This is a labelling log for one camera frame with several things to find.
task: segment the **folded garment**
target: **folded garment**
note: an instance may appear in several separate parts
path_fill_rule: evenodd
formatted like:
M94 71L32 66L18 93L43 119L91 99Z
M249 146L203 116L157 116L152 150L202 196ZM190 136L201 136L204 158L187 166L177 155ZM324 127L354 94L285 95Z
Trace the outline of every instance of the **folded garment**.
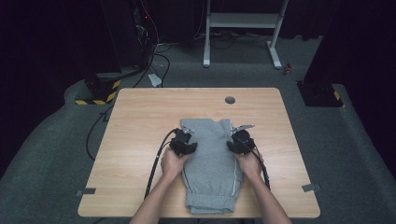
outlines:
M232 141L229 119L182 119L193 130L189 144L198 143L183 169L186 207L192 214L224 214L234 210L243 174L227 147Z

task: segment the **table top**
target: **table top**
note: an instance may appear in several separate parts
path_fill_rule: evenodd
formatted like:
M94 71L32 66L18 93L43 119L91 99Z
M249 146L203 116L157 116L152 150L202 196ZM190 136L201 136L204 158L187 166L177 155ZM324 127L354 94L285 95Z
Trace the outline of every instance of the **table top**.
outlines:
M225 98L232 96L234 104ZM107 124L78 213L83 217L132 217L143 202L149 174L164 137L181 119L230 119L254 124L250 136L264 158L271 190L289 217L318 217L320 210L290 120L275 88L122 89ZM162 174L157 167L151 187ZM185 207L181 175L170 188L161 217L260 217L254 192L244 180L235 211L192 215Z

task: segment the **forearm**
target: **forearm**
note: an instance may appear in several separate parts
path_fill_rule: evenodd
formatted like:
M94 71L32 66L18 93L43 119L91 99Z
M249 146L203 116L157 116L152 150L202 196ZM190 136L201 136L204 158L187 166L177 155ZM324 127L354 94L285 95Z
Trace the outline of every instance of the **forearm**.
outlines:
M262 222L265 224L291 223L285 210L283 210L274 194L265 186L262 178L260 176L256 176L247 179L249 180L259 201L259 207L262 213Z
M174 179L174 177L167 178L164 176L160 178L157 185L152 189L148 197L134 214L130 224L158 223L163 200Z

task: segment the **silver clamp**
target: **silver clamp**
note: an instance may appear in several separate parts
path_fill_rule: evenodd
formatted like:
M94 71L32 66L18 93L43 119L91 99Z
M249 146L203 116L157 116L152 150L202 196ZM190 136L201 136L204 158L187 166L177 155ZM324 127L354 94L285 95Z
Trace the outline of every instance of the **silver clamp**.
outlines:
M184 126L183 124L181 124L181 129L183 130L183 133L194 133L195 132L195 130L189 129L186 126Z
M237 133L237 132L239 132L239 131L242 131L242 130L246 130L246 129L249 129L249 128L253 128L254 127L254 124L245 124L245 125L242 125L242 126L239 126L239 127L237 127L237 128L232 128L231 129L231 132L232 133Z

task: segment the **white metal frame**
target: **white metal frame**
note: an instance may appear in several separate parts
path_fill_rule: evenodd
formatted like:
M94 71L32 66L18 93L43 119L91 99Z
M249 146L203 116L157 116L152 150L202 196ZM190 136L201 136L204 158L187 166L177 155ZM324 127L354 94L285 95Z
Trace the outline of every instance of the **white metal frame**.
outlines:
M273 39L267 41L267 46L276 69L282 68L279 57L275 50L275 44L279 30L285 17L286 7L289 0L284 0L282 8L276 14L257 14L257 13L211 13L210 1L207 0L206 11L206 30L205 30L205 49L204 67L210 66L210 27L238 27L238 28L272 28L274 30Z

